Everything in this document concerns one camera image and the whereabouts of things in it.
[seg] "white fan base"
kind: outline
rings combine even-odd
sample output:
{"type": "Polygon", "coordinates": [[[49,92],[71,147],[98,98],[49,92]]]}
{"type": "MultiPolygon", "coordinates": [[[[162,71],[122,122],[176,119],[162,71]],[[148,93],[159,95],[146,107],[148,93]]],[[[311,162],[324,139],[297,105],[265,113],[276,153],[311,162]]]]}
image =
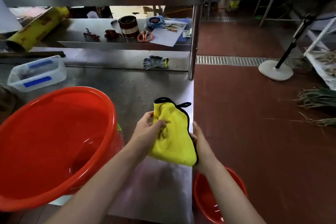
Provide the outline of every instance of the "white fan base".
{"type": "Polygon", "coordinates": [[[277,63],[278,61],[276,60],[264,61],[259,65],[259,72],[274,81],[282,82],[291,78],[293,70],[285,64],[282,64],[279,69],[276,69],[275,66],[277,63]]]}

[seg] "blue tape dispenser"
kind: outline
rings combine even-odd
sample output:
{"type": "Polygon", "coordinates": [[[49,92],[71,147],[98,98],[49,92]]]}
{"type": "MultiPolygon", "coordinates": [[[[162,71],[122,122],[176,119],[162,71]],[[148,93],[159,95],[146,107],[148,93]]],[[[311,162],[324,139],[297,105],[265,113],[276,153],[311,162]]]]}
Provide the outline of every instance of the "blue tape dispenser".
{"type": "Polygon", "coordinates": [[[163,23],[165,23],[165,19],[161,16],[154,16],[146,19],[147,25],[152,28],[159,28],[163,23]]]}

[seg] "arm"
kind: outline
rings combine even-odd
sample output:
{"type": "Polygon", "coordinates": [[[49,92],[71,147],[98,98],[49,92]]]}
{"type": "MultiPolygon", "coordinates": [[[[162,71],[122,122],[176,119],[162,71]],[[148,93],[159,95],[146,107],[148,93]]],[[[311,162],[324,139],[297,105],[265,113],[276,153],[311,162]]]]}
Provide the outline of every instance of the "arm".
{"type": "Polygon", "coordinates": [[[109,160],[46,224],[96,224],[103,220],[116,194],[134,168],[146,157],[163,120],[150,126],[153,112],[139,120],[129,143],[109,160]]]}
{"type": "Polygon", "coordinates": [[[202,130],[193,123],[198,169],[205,175],[218,208],[227,224],[266,224],[226,168],[217,160],[202,130]]]}

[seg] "yellow cloth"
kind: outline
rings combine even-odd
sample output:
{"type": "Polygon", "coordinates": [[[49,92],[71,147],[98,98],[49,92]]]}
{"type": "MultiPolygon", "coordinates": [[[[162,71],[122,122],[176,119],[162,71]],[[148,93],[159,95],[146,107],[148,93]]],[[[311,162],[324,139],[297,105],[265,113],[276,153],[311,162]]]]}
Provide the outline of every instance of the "yellow cloth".
{"type": "Polygon", "coordinates": [[[197,154],[189,135],[189,116],[182,109],[190,105],[187,102],[176,106],[169,98],[154,101],[153,123],[164,120],[167,126],[158,134],[149,156],[186,166],[195,165],[197,154]]]}

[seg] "pedestal fan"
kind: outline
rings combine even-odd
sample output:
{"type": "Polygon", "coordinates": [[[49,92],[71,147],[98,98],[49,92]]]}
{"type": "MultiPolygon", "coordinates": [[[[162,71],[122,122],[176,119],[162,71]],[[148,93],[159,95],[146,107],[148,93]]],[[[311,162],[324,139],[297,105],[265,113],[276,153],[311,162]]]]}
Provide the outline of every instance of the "pedestal fan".
{"type": "Polygon", "coordinates": [[[292,49],[296,47],[297,40],[301,37],[309,25],[316,20],[328,20],[334,18],[317,18],[318,16],[321,16],[321,14],[336,10],[332,1],[333,0],[290,0],[289,6],[291,6],[292,10],[297,15],[304,19],[295,32],[292,43],[289,45],[279,62],[275,60],[264,61],[259,65],[260,73],[275,81],[285,81],[292,77],[292,69],[286,64],[283,64],[283,62],[291,53],[292,49]]]}

